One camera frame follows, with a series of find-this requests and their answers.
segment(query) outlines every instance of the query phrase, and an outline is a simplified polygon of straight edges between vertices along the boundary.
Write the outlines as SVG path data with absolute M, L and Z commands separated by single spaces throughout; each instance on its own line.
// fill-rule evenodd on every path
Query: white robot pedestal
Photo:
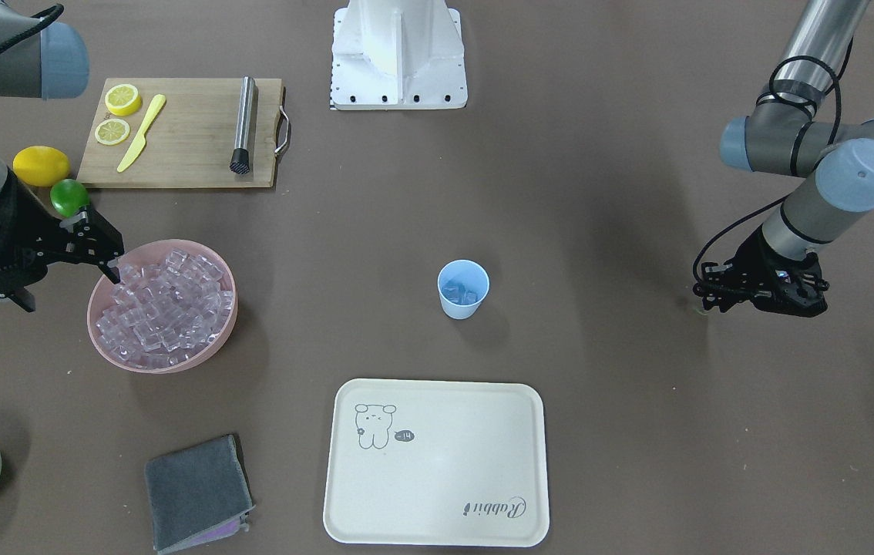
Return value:
M 468 102 L 461 15 L 444 0 L 350 0 L 334 14 L 332 109 Z

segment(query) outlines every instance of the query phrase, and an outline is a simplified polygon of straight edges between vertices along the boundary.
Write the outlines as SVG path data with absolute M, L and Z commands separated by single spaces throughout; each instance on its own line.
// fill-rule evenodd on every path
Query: black cable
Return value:
M 10 49 L 11 47 L 18 45 L 20 42 L 25 41 L 31 36 L 38 34 L 43 29 L 46 29 L 50 25 L 53 24 L 60 17 L 60 14 L 64 13 L 63 4 L 54 4 L 50 6 L 46 10 L 39 12 L 38 14 L 32 15 L 31 19 L 39 19 L 38 24 L 33 25 L 31 28 L 27 29 L 27 31 L 20 32 L 20 34 L 13 36 L 13 38 L 8 39 L 8 41 L 1 43 L 0 45 L 0 56 L 2 56 L 3 52 Z
M 820 59 L 817 59 L 814 56 L 790 56 L 788 59 L 783 60 L 776 66 L 775 69 L 772 70 L 772 74 L 769 75 L 769 94 L 772 94 L 773 98 L 776 98 L 779 102 L 783 104 L 789 104 L 790 106 L 797 106 L 797 108 L 804 108 L 804 106 L 810 106 L 813 104 L 810 101 L 807 102 L 793 102 L 790 99 L 783 99 L 780 97 L 779 92 L 776 92 L 775 81 L 776 75 L 779 74 L 779 70 L 794 61 L 809 61 L 810 63 L 815 64 L 815 66 L 820 67 L 822 70 L 828 73 L 831 76 L 831 86 L 835 89 L 835 123 L 834 126 L 831 127 L 831 136 L 828 137 L 828 144 L 835 144 L 835 138 L 838 136 L 838 128 L 842 124 L 842 85 L 841 78 L 838 77 L 838 74 L 835 73 L 835 70 L 825 64 Z
M 718 235 L 711 237 L 711 239 L 707 243 L 704 244 L 704 248 L 701 249 L 701 252 L 698 253 L 698 257 L 696 257 L 694 259 L 694 267 L 691 269 L 694 272 L 694 281 L 696 281 L 698 284 L 701 284 L 702 287 L 723 289 L 722 287 L 720 287 L 720 285 L 708 284 L 706 281 L 701 280 L 701 276 L 698 274 L 698 267 L 701 266 L 701 259 L 704 257 L 704 254 L 708 252 L 708 249 L 711 249 L 711 245 L 713 245 L 715 241 L 718 241 L 718 239 L 721 239 L 721 237 L 726 235 L 726 233 L 728 233 L 729 231 L 735 229 L 736 227 L 744 224 L 745 222 L 749 221 L 751 218 L 757 217 L 759 214 L 762 214 L 762 212 L 769 210 L 769 208 L 775 207 L 775 205 L 782 203 L 783 200 L 786 200 L 786 197 L 787 196 L 785 194 L 784 196 L 779 197 L 779 199 L 773 200 L 772 203 L 769 203 L 769 204 L 765 205 L 764 207 L 760 208 L 760 210 L 756 210 L 754 212 L 751 212 L 750 214 L 744 215 L 743 217 L 732 222 L 732 224 L 729 224 L 726 228 L 722 229 L 722 231 L 719 231 Z
M 842 69 L 838 70 L 838 81 L 841 83 L 842 77 L 845 77 L 845 70 L 849 67 L 849 59 L 852 57 L 852 46 L 856 44 L 856 38 L 852 37 L 852 41 L 849 41 L 849 47 L 845 49 L 845 59 L 842 60 Z M 831 91 L 835 90 L 835 82 L 831 81 L 831 85 L 828 87 L 827 91 L 824 91 L 824 96 L 831 94 Z
M 785 99 L 785 98 L 780 97 L 779 92 L 776 91 L 776 88 L 775 88 L 776 76 L 778 76 L 779 70 L 782 69 L 783 66 L 786 66 L 786 64 L 789 64 L 790 62 L 803 60 L 803 61 L 809 61 L 810 63 L 816 64 L 818 67 L 820 67 L 822 70 L 825 70 L 825 72 L 828 73 L 829 77 L 831 77 L 831 87 L 829 87 L 827 91 L 824 91 L 824 96 L 827 96 L 831 91 L 835 91 L 835 122 L 832 124 L 832 127 L 831 127 L 831 136 L 828 137 L 828 145 L 835 144 L 835 138 L 838 137 L 838 129 L 842 124 L 842 84 L 841 84 L 841 81 L 842 81 L 842 77 L 845 76 L 846 68 L 849 67 L 849 57 L 852 57 L 852 46 L 854 45 L 854 42 L 856 42 L 855 39 L 852 39 L 852 41 L 849 42 L 849 46 L 847 46 L 847 49 L 845 50 L 845 59 L 842 60 L 842 68 L 841 68 L 841 70 L 839 70 L 838 73 L 835 73 L 835 70 L 832 69 L 831 66 L 828 66 L 827 63 L 824 63 L 824 61 L 817 59 L 814 56 L 800 55 L 800 56 L 788 57 L 788 59 L 783 60 L 782 62 L 780 62 L 776 66 L 775 69 L 772 70 L 772 74 L 769 75 L 768 87 L 769 87 L 769 94 L 772 95 L 772 98 L 775 98 L 776 101 L 778 101 L 780 103 L 787 104 L 790 106 L 796 106 L 796 108 L 806 108 L 806 106 L 815 105 L 815 103 L 811 102 L 811 101 L 798 103 L 798 102 L 790 101 L 790 99 Z M 720 291 L 720 292 L 726 292 L 726 294 L 743 296 L 743 298 L 753 298 L 753 296 L 755 296 L 755 294 L 752 294 L 750 291 L 739 291 L 739 289 L 724 288 L 724 287 L 722 287 L 722 285 L 709 284 L 709 282 L 701 280 L 701 275 L 698 273 L 698 268 L 701 266 L 701 259 L 708 252 L 708 249 L 711 249 L 711 245 L 713 245 L 716 241 L 718 241 L 718 239 L 720 239 L 722 236 L 726 235 L 726 233 L 728 233 L 732 229 L 735 229 L 736 227 L 749 221 L 751 218 L 757 217 L 759 214 L 762 214 L 762 212 L 769 210 L 769 208 L 776 207 L 776 205 L 781 204 L 783 200 L 786 200 L 786 197 L 787 196 L 785 196 L 785 195 L 783 197 L 779 197 L 779 199 L 773 200 L 772 203 L 765 205 L 764 207 L 760 208 L 760 210 L 756 210 L 754 212 L 751 212 L 751 214 L 747 214 L 744 217 L 739 218 L 738 220 L 733 222 L 733 224 L 730 224 L 726 228 L 722 229 L 722 231 L 719 231 L 718 235 L 711 237 L 711 239 L 707 243 L 704 244 L 704 248 L 701 249 L 701 252 L 698 253 L 698 257 L 696 257 L 694 259 L 694 266 L 691 268 L 691 273 L 694 274 L 694 281 L 697 282 L 697 284 L 699 284 L 701 287 L 703 287 L 705 289 L 709 289 L 709 291 Z

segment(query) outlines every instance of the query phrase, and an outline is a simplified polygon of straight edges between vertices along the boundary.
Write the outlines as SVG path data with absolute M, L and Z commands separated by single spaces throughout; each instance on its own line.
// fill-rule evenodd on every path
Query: lemon slice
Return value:
M 124 119 L 106 119 L 95 127 L 95 140 L 107 146 L 119 144 L 128 138 L 129 126 Z
M 138 112 L 142 106 L 142 97 L 135 85 L 123 83 L 115 85 L 105 92 L 105 106 L 116 116 L 129 116 Z

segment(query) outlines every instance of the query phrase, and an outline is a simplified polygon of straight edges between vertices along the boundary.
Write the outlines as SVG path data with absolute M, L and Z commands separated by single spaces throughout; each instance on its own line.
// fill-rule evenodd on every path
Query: pink bowl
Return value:
M 221 345 L 225 345 L 225 341 L 228 341 L 228 336 L 232 333 L 232 328 L 235 327 L 235 320 L 239 316 L 239 292 L 235 288 L 235 277 L 232 277 L 232 271 L 228 264 L 225 263 L 225 260 L 218 256 L 218 253 L 201 245 L 201 243 L 184 241 L 184 239 L 165 239 L 148 243 L 147 245 L 132 249 L 121 256 L 119 258 L 119 266 L 121 264 L 131 264 L 134 267 L 144 267 L 149 266 L 149 264 L 162 264 L 163 258 L 173 249 L 184 250 L 190 255 L 203 255 L 211 259 L 215 264 L 218 264 L 218 267 L 221 267 L 221 270 L 225 273 L 225 275 L 222 275 L 221 280 L 219 280 L 221 288 L 225 291 L 232 291 L 235 294 L 233 297 L 235 302 L 232 304 L 232 313 L 228 316 L 225 325 L 218 331 L 218 337 L 215 338 L 213 343 L 205 347 L 203 351 L 198 352 L 197 355 L 187 359 L 187 361 L 170 366 L 169 368 L 132 368 L 132 366 L 127 366 L 125 362 L 117 361 L 98 342 L 98 336 L 101 334 L 101 331 L 95 327 L 95 322 L 102 317 L 102 313 L 107 308 L 114 305 L 114 300 L 112 299 L 113 284 L 105 275 L 102 275 L 101 280 L 98 280 L 98 284 L 95 285 L 95 290 L 91 292 L 91 299 L 88 301 L 88 337 L 91 338 L 91 343 L 95 345 L 95 349 L 102 356 L 105 356 L 105 360 L 112 362 L 113 365 L 119 366 L 119 368 L 124 368 L 130 372 L 146 373 L 146 375 L 168 375 L 172 372 L 194 368 L 194 366 L 207 361 L 215 352 L 218 352 Z

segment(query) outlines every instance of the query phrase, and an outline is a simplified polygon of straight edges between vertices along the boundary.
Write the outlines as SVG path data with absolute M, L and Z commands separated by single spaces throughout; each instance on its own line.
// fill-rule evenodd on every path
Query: bowl of ice cubes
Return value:
M 120 284 L 101 277 L 88 301 L 88 335 L 113 365 L 131 372 L 180 372 L 207 361 L 237 317 L 235 278 L 222 257 L 166 239 L 119 258 Z

